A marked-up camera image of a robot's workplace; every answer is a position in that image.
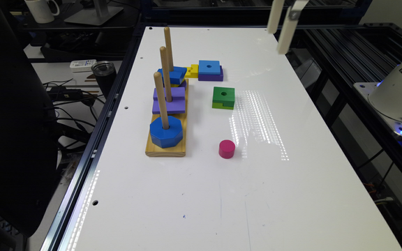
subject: colored shape block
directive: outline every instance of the colored shape block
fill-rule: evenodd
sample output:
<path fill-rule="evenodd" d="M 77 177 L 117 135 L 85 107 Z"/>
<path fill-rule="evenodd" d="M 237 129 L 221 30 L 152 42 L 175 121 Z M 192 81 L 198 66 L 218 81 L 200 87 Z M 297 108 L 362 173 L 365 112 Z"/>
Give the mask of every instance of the colored shape block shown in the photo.
<path fill-rule="evenodd" d="M 162 81 L 164 82 L 164 74 L 162 73 L 162 69 L 159 69 L 158 72 L 162 75 Z M 170 83 L 171 84 L 181 84 L 184 80 L 184 76 L 186 75 L 187 68 L 185 67 L 173 67 L 173 71 L 169 72 L 170 75 Z"/>
<path fill-rule="evenodd" d="M 220 75 L 220 61 L 200 60 L 198 78 L 200 75 Z"/>
<path fill-rule="evenodd" d="M 198 65 L 192 65 L 191 67 L 186 67 L 187 68 L 187 73 L 186 77 L 191 77 L 191 78 L 197 78 L 198 77 Z"/>
<path fill-rule="evenodd" d="M 172 87 L 172 99 L 173 100 L 185 100 L 186 99 L 186 90 L 184 88 Z M 156 88 L 153 93 L 153 100 L 158 100 L 158 93 L 156 92 Z"/>
<path fill-rule="evenodd" d="M 231 142 L 230 140 L 223 140 L 220 143 L 220 149 L 218 150 L 218 153 L 223 158 L 232 158 L 235 153 L 234 142 Z"/>
<path fill-rule="evenodd" d="M 220 75 L 198 75 L 199 81 L 223 81 L 223 67 L 220 66 Z"/>
<path fill-rule="evenodd" d="M 215 103 L 215 102 L 212 103 L 212 108 L 215 108 L 215 109 L 234 109 L 234 107 L 225 107 L 223 104 Z"/>
<path fill-rule="evenodd" d="M 214 87 L 212 102 L 223 104 L 225 107 L 234 107 L 235 89 L 228 87 Z"/>
<path fill-rule="evenodd" d="M 162 128 L 162 119 L 159 117 L 150 124 L 150 135 L 153 144 L 161 147 L 176 146 L 182 140 L 182 124 L 179 119 L 173 116 L 168 117 L 167 130 Z"/>
<path fill-rule="evenodd" d="M 165 101 L 167 106 L 167 114 L 181 114 L 186 113 L 186 101 L 185 100 L 173 100 L 172 102 Z M 159 114 L 159 102 L 153 100 L 153 114 Z"/>
<path fill-rule="evenodd" d="M 187 81 L 186 80 L 184 80 L 181 84 L 171 84 L 170 85 L 171 87 L 183 87 L 184 88 L 184 90 L 186 89 L 186 87 L 187 87 Z"/>

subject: blue octagon block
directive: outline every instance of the blue octagon block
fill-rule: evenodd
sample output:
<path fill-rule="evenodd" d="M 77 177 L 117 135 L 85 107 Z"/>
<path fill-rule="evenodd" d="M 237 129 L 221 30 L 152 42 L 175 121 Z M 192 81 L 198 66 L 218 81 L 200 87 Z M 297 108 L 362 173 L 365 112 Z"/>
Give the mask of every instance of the blue octagon block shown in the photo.
<path fill-rule="evenodd" d="M 173 116 L 168 117 L 169 128 L 162 128 L 162 119 L 159 117 L 150 124 L 150 135 L 153 144 L 161 147 L 176 146 L 182 139 L 181 121 Z"/>
<path fill-rule="evenodd" d="M 200 60 L 198 77 L 200 75 L 220 75 L 220 61 Z"/>
<path fill-rule="evenodd" d="M 164 82 L 164 74 L 162 73 L 162 69 L 159 69 L 158 72 L 162 75 L 162 82 Z M 181 84 L 184 81 L 184 77 L 186 76 L 186 73 L 187 73 L 187 68 L 173 66 L 173 71 L 169 72 L 170 83 L 171 84 Z"/>

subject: cup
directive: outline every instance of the cup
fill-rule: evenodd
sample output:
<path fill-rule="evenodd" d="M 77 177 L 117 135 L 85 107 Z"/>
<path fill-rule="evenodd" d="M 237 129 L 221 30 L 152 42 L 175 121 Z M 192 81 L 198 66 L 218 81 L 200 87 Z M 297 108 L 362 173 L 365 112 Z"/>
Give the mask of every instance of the cup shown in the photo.
<path fill-rule="evenodd" d="M 92 67 L 92 73 L 96 76 L 97 84 L 105 98 L 110 94 L 112 84 L 116 79 L 117 73 L 114 64 L 109 61 L 100 61 Z"/>
<path fill-rule="evenodd" d="M 24 0 L 27 7 L 33 15 L 35 21 L 39 24 L 47 24 L 54 21 L 54 17 L 60 15 L 60 8 L 54 0 Z M 52 13 L 48 6 L 48 1 L 51 1 L 57 7 L 57 13 Z"/>

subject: white mug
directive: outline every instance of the white mug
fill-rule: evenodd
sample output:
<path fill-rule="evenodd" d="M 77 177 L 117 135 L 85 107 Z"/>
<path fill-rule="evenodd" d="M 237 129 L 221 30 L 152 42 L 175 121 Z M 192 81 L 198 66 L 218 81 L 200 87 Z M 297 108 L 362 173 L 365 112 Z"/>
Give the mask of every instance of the white mug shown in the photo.
<path fill-rule="evenodd" d="M 54 17 L 60 14 L 60 8 L 54 0 L 24 0 L 31 11 L 33 18 L 39 24 L 47 24 L 54 21 Z M 57 13 L 52 13 L 48 6 L 48 1 L 54 2 Z"/>

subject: green square block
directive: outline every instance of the green square block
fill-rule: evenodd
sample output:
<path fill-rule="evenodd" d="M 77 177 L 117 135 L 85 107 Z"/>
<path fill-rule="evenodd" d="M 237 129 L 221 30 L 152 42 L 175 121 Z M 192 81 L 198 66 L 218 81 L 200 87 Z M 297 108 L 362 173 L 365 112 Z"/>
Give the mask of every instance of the green square block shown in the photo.
<path fill-rule="evenodd" d="M 212 103 L 212 108 L 216 108 L 216 109 L 234 109 L 234 107 L 225 107 L 223 106 L 223 104 L 221 103 Z"/>
<path fill-rule="evenodd" d="M 221 103 L 226 107 L 234 107 L 235 88 L 214 87 L 214 98 L 212 102 Z"/>

